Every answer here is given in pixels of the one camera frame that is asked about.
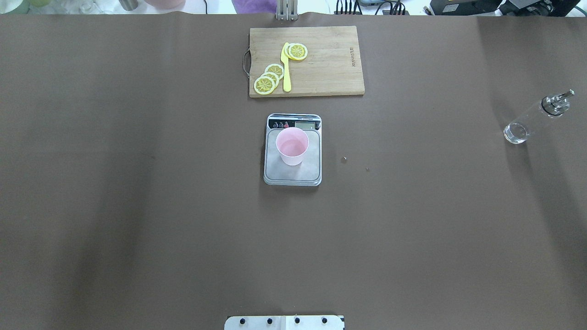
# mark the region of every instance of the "lime slice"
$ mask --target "lime slice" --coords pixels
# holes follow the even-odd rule
[[[255,92],[261,95],[271,94],[275,90],[275,87],[277,87],[277,84],[268,76],[260,76],[253,83]]]
[[[265,72],[273,72],[280,79],[284,77],[284,67],[281,66],[281,64],[277,64],[277,63],[269,64],[265,68]]]
[[[308,48],[301,43],[290,43],[286,55],[293,60],[303,60],[308,56]]]
[[[279,84],[279,76],[276,73],[273,72],[265,72],[261,75],[263,76],[267,76],[269,78],[271,78],[273,80],[273,82],[275,83],[275,85]]]

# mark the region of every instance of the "cup rim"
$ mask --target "cup rim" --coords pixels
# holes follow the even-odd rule
[[[284,154],[283,152],[281,152],[281,150],[279,149],[279,146],[277,145],[277,139],[279,138],[279,135],[281,134],[281,132],[283,132],[286,129],[296,129],[296,130],[300,130],[300,131],[302,131],[304,133],[304,135],[306,136],[306,141],[308,143],[306,144],[306,150],[304,150],[303,153],[301,153],[301,154],[299,154],[297,156],[288,156],[288,155]],[[282,129],[281,132],[279,132],[277,134],[277,137],[275,138],[275,147],[277,148],[277,151],[281,154],[282,157],[297,158],[297,157],[303,156],[303,154],[305,154],[306,151],[308,151],[308,149],[310,149],[310,137],[308,136],[308,134],[303,129],[298,128],[298,127],[287,127],[285,129]]]

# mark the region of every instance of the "purple cloth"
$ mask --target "purple cloth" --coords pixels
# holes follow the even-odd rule
[[[237,14],[254,14],[258,12],[277,11],[277,0],[232,0]]]

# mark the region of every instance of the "glass bottle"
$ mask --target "glass bottle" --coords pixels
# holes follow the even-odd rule
[[[564,94],[545,96],[504,128],[505,138],[514,144],[528,140],[534,133],[547,127],[569,110],[571,104],[567,97],[573,95],[575,92],[569,89]]]

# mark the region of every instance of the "white bracket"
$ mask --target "white bracket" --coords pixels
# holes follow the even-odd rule
[[[342,315],[231,316],[224,330],[345,330]]]
[[[297,21],[298,0],[277,0],[275,18],[278,21]]]

